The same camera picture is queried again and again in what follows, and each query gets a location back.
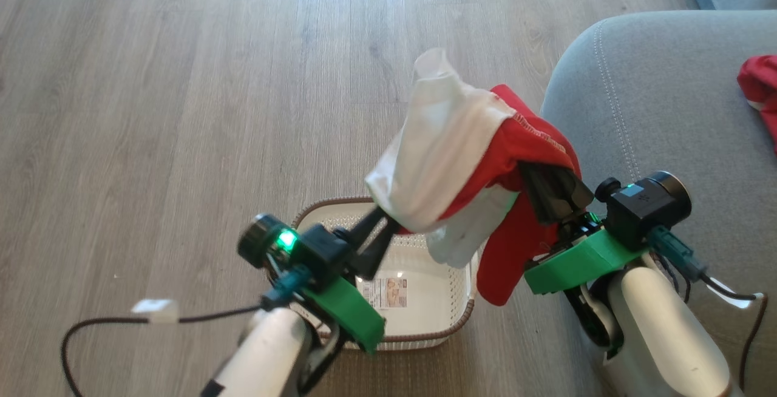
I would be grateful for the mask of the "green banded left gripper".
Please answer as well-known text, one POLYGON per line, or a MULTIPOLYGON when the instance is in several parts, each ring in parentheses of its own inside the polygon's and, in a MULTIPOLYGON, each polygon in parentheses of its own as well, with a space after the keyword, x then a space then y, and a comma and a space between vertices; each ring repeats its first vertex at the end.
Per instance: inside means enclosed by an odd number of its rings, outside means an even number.
MULTIPOLYGON (((350 246, 366 246, 355 260, 356 276, 362 280, 375 278, 392 237, 400 228, 396 220, 390 220, 380 206, 375 206, 345 231, 345 242, 350 246), (366 246, 367 239, 383 220, 387 221, 386 225, 366 246)), ((377 352, 385 336, 385 320, 347 279, 338 276, 323 290, 315 292, 311 287, 305 287, 302 294, 333 319, 366 353, 374 355, 377 352)))

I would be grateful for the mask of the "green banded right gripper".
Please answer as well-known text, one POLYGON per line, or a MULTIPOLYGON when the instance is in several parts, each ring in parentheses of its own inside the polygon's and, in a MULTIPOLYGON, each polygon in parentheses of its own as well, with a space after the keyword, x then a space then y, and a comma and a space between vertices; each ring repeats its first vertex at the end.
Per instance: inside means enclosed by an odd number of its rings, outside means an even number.
MULTIPOLYGON (((518 170, 541 225, 554 225, 579 214, 594 200, 574 170, 530 162, 519 163, 518 170)), ((533 294, 555 294, 586 285, 648 253, 646 245, 635 251, 627 248, 591 212, 579 220, 582 223, 571 231, 571 240, 558 243, 549 256, 527 263, 523 277, 533 294)))

